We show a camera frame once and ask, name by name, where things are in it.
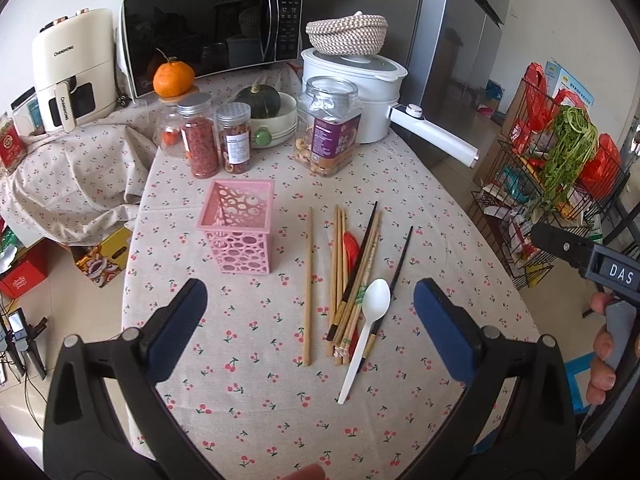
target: pink utensil holder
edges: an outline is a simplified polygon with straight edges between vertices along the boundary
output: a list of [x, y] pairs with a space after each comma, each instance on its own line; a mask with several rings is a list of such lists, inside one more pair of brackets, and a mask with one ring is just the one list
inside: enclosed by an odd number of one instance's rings
[[221, 272], [268, 274], [273, 180], [214, 180], [197, 228]]

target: white bowl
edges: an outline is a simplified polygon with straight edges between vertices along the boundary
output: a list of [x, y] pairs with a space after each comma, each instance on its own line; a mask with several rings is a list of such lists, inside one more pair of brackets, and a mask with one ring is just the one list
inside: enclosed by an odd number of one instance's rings
[[[280, 94], [280, 111], [270, 119], [251, 119], [251, 147], [256, 150], [271, 148], [288, 140], [296, 131], [298, 109], [296, 100], [289, 94]], [[256, 136], [259, 131], [266, 131], [270, 141], [258, 145]]]

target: white steamer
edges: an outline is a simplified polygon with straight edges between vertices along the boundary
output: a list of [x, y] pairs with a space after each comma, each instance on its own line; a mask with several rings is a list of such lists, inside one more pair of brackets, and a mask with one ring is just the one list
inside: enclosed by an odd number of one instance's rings
[[59, 18], [34, 38], [33, 77], [46, 131], [71, 132], [115, 109], [114, 48], [109, 9]]
[[302, 88], [315, 76], [347, 79], [358, 87], [358, 99], [363, 111], [356, 141], [377, 142], [388, 133], [391, 122], [434, 144], [463, 164], [472, 168], [478, 160], [478, 150], [447, 130], [422, 116], [416, 105], [405, 108], [398, 104], [400, 86], [406, 69], [382, 56], [328, 56], [314, 48], [302, 51], [305, 62]]

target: green vegetables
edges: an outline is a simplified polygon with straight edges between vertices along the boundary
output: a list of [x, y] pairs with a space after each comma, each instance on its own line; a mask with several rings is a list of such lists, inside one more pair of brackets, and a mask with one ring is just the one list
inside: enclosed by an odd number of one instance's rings
[[567, 193], [582, 168], [587, 161], [593, 160], [598, 151], [598, 130], [581, 108], [560, 107], [551, 128], [558, 143], [549, 153], [549, 160], [542, 171], [542, 202], [547, 210], [555, 207], [556, 203], [566, 202]]

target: black chopstick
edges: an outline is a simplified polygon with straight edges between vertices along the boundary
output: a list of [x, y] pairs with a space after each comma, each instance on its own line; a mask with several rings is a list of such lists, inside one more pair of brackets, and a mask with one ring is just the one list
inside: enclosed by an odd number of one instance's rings
[[[351, 273], [349, 275], [349, 281], [347, 282], [347, 286], [344, 289], [344, 293], [342, 295], [342, 299], [340, 300], [340, 304], [347, 303], [349, 301], [349, 295], [351, 294], [351, 289], [353, 288], [353, 282], [356, 280], [356, 276], [358, 274], [358, 268], [360, 267], [360, 263], [362, 262], [362, 255], [364, 254], [364, 249], [367, 245], [367, 241], [369, 240], [369, 235], [371, 234], [371, 229], [373, 226], [373, 219], [376, 215], [376, 209], [378, 208], [378, 201], [373, 205], [373, 210], [371, 211], [371, 216], [369, 217], [369, 223], [367, 224], [367, 230], [364, 233], [364, 238], [362, 239], [362, 243], [360, 244], [360, 249], [358, 250], [358, 257], [356, 258], [356, 262], [351, 269]], [[338, 325], [340, 324], [340, 319], [334, 318], [334, 323], [329, 327], [329, 332], [326, 334], [327, 341], [333, 341], [335, 332], [338, 330]]]
[[[389, 285], [389, 290], [391, 291], [391, 298], [394, 296], [394, 289], [396, 288], [396, 283], [398, 282], [398, 277], [400, 276], [400, 270], [402, 269], [402, 264], [404, 263], [404, 257], [406, 256], [406, 250], [409, 247], [409, 241], [411, 241], [411, 234], [414, 232], [414, 226], [411, 226], [409, 229], [409, 234], [406, 236], [406, 241], [404, 242], [404, 248], [402, 248], [402, 254], [400, 255], [400, 261], [398, 262], [398, 267], [396, 267], [396, 273], [394, 274], [394, 278], [391, 280], [391, 285]], [[367, 341], [367, 346], [369, 346], [369, 342], [373, 342], [376, 336], [378, 335], [378, 331], [380, 330], [380, 326], [382, 325], [382, 320], [385, 319], [385, 316], [382, 316], [380, 319], [376, 320], [372, 327], [369, 335], [369, 340]], [[364, 361], [369, 357], [369, 353], [365, 348], [365, 353], [360, 359], [360, 365], [358, 366], [358, 372], [362, 368]]]

